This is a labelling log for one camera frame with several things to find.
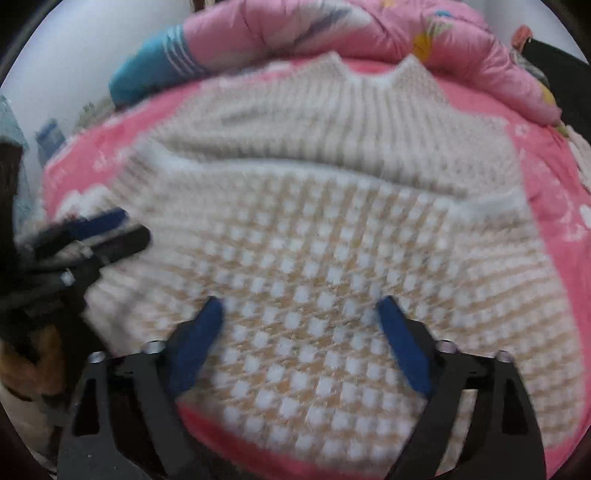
metal screw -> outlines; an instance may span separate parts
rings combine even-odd
[[[76,279],[70,270],[66,270],[64,273],[60,275],[60,280],[66,287],[71,287],[74,283],[76,283]]]
[[[513,358],[513,355],[511,355],[509,352],[506,352],[504,350],[498,351],[497,354],[495,355],[495,358],[499,362],[503,362],[504,364],[512,364],[515,361],[515,359]]]
[[[82,253],[82,256],[85,259],[89,259],[92,258],[92,255],[94,255],[94,252],[92,251],[92,249],[90,247],[84,247],[80,250],[80,253]]]
[[[143,353],[147,355],[155,355],[157,353],[162,353],[166,348],[166,342],[164,340],[154,340],[152,342],[148,342],[142,348]]]
[[[456,353],[458,351],[457,345],[449,340],[439,340],[435,348],[441,353]]]
[[[94,352],[88,356],[88,363],[90,364],[99,364],[104,362],[107,358],[107,354],[104,352]]]

yellow object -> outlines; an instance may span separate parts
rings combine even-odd
[[[433,49],[433,39],[427,32],[419,33],[413,40],[413,55],[421,60],[423,63],[426,62],[431,56],[431,50]]]
[[[552,95],[552,92],[550,90],[548,90],[548,87],[546,85],[544,85],[542,82],[539,82],[540,84],[540,88],[542,88],[542,96],[544,101],[548,104],[548,105],[556,105],[556,99],[554,98],[554,95]]]
[[[558,125],[554,127],[554,129],[563,137],[570,138],[569,129],[566,127],[564,122],[560,122]]]

pink bedsheet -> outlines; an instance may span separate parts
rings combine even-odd
[[[44,201],[50,219],[84,212],[85,202],[117,175],[128,148],[143,132],[171,116],[199,89],[231,87],[233,83],[264,81],[297,68],[303,60],[285,62],[248,77],[217,78],[192,83],[148,100],[132,111],[113,117],[101,127],[73,138],[46,168]],[[364,74],[385,73],[390,64],[346,61],[349,68]],[[546,451],[548,477],[568,459],[591,425],[591,224],[582,212],[591,206],[591,196],[578,177],[578,169],[567,141],[552,128],[523,119],[509,107],[485,93],[468,89],[444,77],[437,78],[451,103],[466,112],[495,115],[506,120],[506,131],[519,152],[528,201],[569,293],[586,362],[586,410],[580,428],[558,448]],[[235,462],[251,467],[266,478],[344,478],[311,465],[233,439],[217,425],[179,405],[187,428],[201,442]]]

pink comforter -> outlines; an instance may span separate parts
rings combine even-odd
[[[561,110],[551,93],[518,67],[484,19],[453,0],[229,0],[190,17],[191,55],[213,71],[277,55],[314,55],[398,63],[413,53],[540,125]]]

textured knit pattern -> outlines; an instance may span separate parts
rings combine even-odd
[[[465,351],[512,352],[557,445],[580,419],[582,356],[515,154],[496,122],[429,94],[416,63],[381,80],[328,59],[187,104],[152,139],[192,160],[138,154],[98,206],[128,209],[154,246],[105,271],[89,320],[127,353],[220,296],[225,328],[184,401],[264,448],[384,476],[423,406],[375,318],[392,294]]]

